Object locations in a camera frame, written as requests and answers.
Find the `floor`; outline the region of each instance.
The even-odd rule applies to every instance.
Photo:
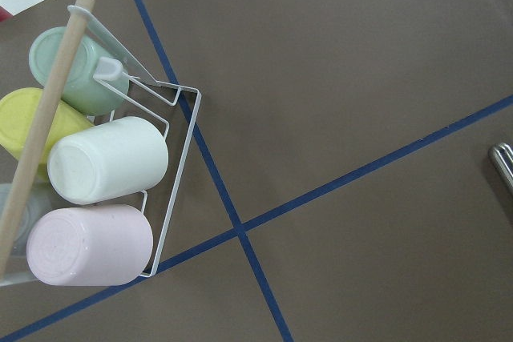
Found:
[[[37,86],[28,48],[72,2],[0,25],[0,96]],[[2,289],[0,341],[511,340],[513,198],[487,152],[513,143],[513,0],[97,0],[95,14],[204,96],[159,274]],[[0,161],[8,182],[15,161]]]

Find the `dish rack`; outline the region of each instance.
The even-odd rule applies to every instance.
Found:
[[[101,44],[107,51],[109,51],[117,60],[112,60],[110,58],[100,58],[99,63],[96,67],[96,71],[93,75],[93,79],[106,87],[112,92],[115,92],[117,95],[125,99],[127,102],[136,106],[140,110],[152,116],[154,119],[159,120],[164,124],[165,129],[163,132],[164,140],[168,137],[170,131],[170,123],[168,120],[163,118],[161,115],[156,114],[151,108],[144,106],[139,101],[135,100],[129,95],[125,95],[123,92],[115,89],[109,81],[114,80],[117,76],[123,76],[128,78],[132,85],[139,87],[143,92],[148,93],[152,98],[158,99],[162,103],[164,103],[171,111],[176,104],[179,102],[180,97],[184,97],[185,94],[193,95],[194,104],[192,106],[191,117],[188,120],[188,129],[184,139],[184,145],[182,147],[182,151],[180,154],[180,160],[178,162],[178,167],[176,169],[176,173],[174,174],[174,180],[172,184],[171,193],[168,199],[168,205],[164,216],[164,222],[160,227],[159,240],[156,245],[156,250],[152,260],[150,260],[149,266],[150,268],[140,274],[140,276],[144,278],[149,278],[154,276],[157,273],[157,269],[159,267],[160,257],[162,255],[162,250],[164,249],[164,243],[168,234],[170,221],[172,217],[173,207],[175,206],[176,196],[178,192],[178,188],[180,186],[180,180],[182,178],[182,174],[184,171],[185,160],[188,155],[188,149],[191,143],[192,133],[194,131],[194,126],[196,125],[196,118],[198,115],[198,111],[200,109],[201,103],[201,93],[198,89],[193,87],[181,86],[179,84],[173,84],[169,82],[162,82],[156,80],[150,72],[139,62],[139,60],[89,11],[85,10],[82,7],[71,5],[67,7],[70,13],[78,13],[87,18],[87,30],[90,35]],[[175,94],[172,98],[166,98],[161,94],[157,93],[152,89],[159,87],[172,89],[175,91]],[[112,111],[109,117],[109,121],[115,119],[116,110]],[[148,198],[147,191],[140,191],[142,194],[142,203],[140,210],[145,212],[146,203]],[[6,287],[14,284],[22,284],[25,282],[30,282],[36,280],[36,278],[29,271],[24,272],[11,272],[6,273],[4,275],[3,280],[0,281],[0,287]]]

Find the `blue line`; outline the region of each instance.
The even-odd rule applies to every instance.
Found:
[[[165,260],[164,262],[159,264],[159,269],[157,271],[157,275],[161,274],[162,272],[165,272],[166,270],[169,270],[170,268],[175,267],[178,264],[181,264],[185,262],[186,260],[189,260],[203,252],[206,252],[216,246],[219,246],[220,244],[227,242],[233,238],[236,237],[235,230],[231,229],[228,230],[222,234],[219,234],[217,236],[214,236],[211,239],[205,240],[203,243],[200,243],[196,245],[195,247],[192,247],[188,249],[187,251],[183,251],[180,254],[177,254],[173,256],[172,258]],[[110,298],[111,296],[114,296],[120,292],[123,292],[127,290],[128,288],[131,288],[132,286],[135,286],[137,284],[140,284],[141,282],[144,282],[146,278],[138,277],[135,280],[129,282],[128,284],[124,284],[122,286],[112,286],[109,288],[106,288],[102,290],[101,292],[97,292],[96,294],[93,294],[92,296],[88,296],[87,298],[80,300],[79,302],[76,302],[75,304],[72,304],[70,306],[67,306],[65,308],[62,308],[61,310],[50,314],[49,316],[46,316],[42,318],[41,320],[38,320],[32,324],[28,324],[24,328],[20,328],[19,330],[12,332],[11,334],[8,334],[4,336],[3,338],[0,338],[0,342],[13,342],[15,340],[20,340],[26,336],[29,336],[30,334],[34,332],[38,332],[39,330],[50,326],[56,322],[59,322],[60,320],[63,320],[67,318],[68,316],[72,316],[73,314],[80,312],[81,310],[88,308],[92,306],[93,304],[97,304],[98,302],[101,302],[102,300],[106,300],[107,298]]]
[[[275,219],[278,216],[281,216],[291,210],[294,210],[295,208],[307,204],[314,199],[328,194],[329,192],[339,187],[345,186],[346,184],[351,183],[356,179],[360,179],[373,171],[376,171],[392,162],[395,162],[400,158],[404,158],[405,156],[412,154],[421,148],[429,146],[430,144],[437,142],[448,135],[454,134],[455,132],[468,127],[481,119],[484,119],[496,112],[503,110],[506,107],[509,107],[511,104],[513,104],[513,95],[501,99],[497,103],[491,104],[490,106],[485,107],[482,110],[475,112],[474,114],[468,115],[466,118],[460,119],[459,121],[454,122],[451,125],[438,131],[435,131],[422,139],[416,140],[415,142],[401,147],[396,151],[390,152],[388,155],[382,156],[373,162],[367,163],[365,166],[359,167],[356,170],[341,176],[340,178],[336,178],[335,180],[323,184],[322,186],[317,187],[312,191],[306,192],[305,194],[300,195],[297,198],[288,201],[287,203],[283,203],[282,205],[275,207],[272,210],[249,220],[248,222],[243,223],[244,229],[249,231],[255,227],[260,226],[261,224],[267,223],[269,220]]]
[[[137,6],[137,9],[139,10],[141,14],[141,18],[143,19],[143,23],[146,26],[146,30],[148,34],[150,35],[151,41],[153,42],[153,45],[155,46],[156,52],[159,56],[160,62],[162,63],[162,66],[164,67],[164,71],[166,72],[167,77],[169,78],[169,81],[172,83],[178,83],[178,79],[176,78],[175,72],[172,69],[171,63],[169,62],[169,58],[165,53],[164,47],[162,46],[162,42],[159,39],[159,36],[156,32],[155,27],[153,26],[153,23],[151,22],[151,18],[149,13],[147,12],[146,6],[144,5],[143,0],[134,0],[135,4]],[[187,103],[187,100],[183,95],[179,98],[179,105],[185,115],[185,118],[188,122],[190,122],[191,118],[191,110]],[[261,288],[262,294],[264,295],[265,301],[267,302],[267,305],[269,306],[269,310],[271,314],[273,315],[273,319],[276,322],[276,325],[278,327],[278,330],[281,333],[281,337],[284,341],[293,341],[292,334],[289,331],[289,327],[287,326],[285,322],[285,318],[281,314],[281,310],[278,306],[278,303],[276,301],[276,298],[274,297],[273,291],[271,290],[271,287],[269,286],[269,282],[265,278],[264,271],[260,265],[260,262],[258,261],[257,255],[255,251],[252,248],[251,243],[249,242],[249,238],[244,232],[244,228],[242,226],[242,223],[240,221],[239,215],[236,212],[236,209],[233,205],[232,199],[230,198],[230,195],[228,193],[228,190],[226,186],[224,185],[223,179],[220,176],[220,172],[217,169],[216,164],[214,163],[214,159],[212,157],[212,154],[210,153],[210,150],[208,149],[207,143],[204,140],[203,135],[201,134],[200,128],[195,125],[194,127],[194,139],[196,140],[196,143],[198,145],[198,148],[201,151],[201,154],[204,158],[204,161],[207,165],[207,169],[210,172],[210,175],[212,177],[212,180],[214,184],[216,185],[217,191],[219,192],[219,195],[221,197],[221,201],[223,202],[224,208],[226,209],[226,212],[228,213],[228,217],[230,218],[230,221],[232,222],[232,225],[237,233],[237,236],[239,238],[240,244],[244,250],[244,253],[248,259],[248,262],[253,270],[253,274],[255,275],[256,281],[258,285]]]

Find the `cup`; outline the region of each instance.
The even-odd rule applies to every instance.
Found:
[[[16,159],[22,154],[41,95],[40,88],[21,88],[0,100],[0,144]],[[47,179],[46,162],[57,141],[90,127],[93,124],[85,116],[60,101],[39,161],[38,175]]]
[[[10,186],[10,183],[0,184],[0,216],[2,216],[3,207],[9,195]],[[30,190],[29,199],[26,202],[22,221],[19,224],[18,234],[14,239],[10,254],[12,256],[24,256],[26,241],[37,220],[54,209],[66,206],[69,206],[69,203],[58,196],[49,183],[35,183]]]
[[[64,30],[65,27],[47,30],[40,34],[30,47],[30,71],[42,86],[46,85]],[[85,115],[107,114],[123,102],[122,97],[93,79],[100,57],[114,58],[97,42],[84,35],[64,87],[62,99]],[[111,85],[126,94],[129,81],[122,77],[111,82]]]
[[[48,159],[54,189],[89,204],[154,187],[168,169],[168,147],[148,121],[127,116],[59,140]]]
[[[44,215],[30,232],[26,258],[45,284],[126,284],[146,267],[153,248],[150,223],[124,204],[73,207]]]

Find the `wooden handle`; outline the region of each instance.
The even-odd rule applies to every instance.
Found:
[[[75,5],[92,11],[95,0],[76,0]],[[32,126],[26,137],[25,146],[0,219],[0,280],[6,270],[10,250],[13,247],[26,201],[29,198],[39,160],[86,27],[85,16],[79,13],[71,14],[34,114]]]

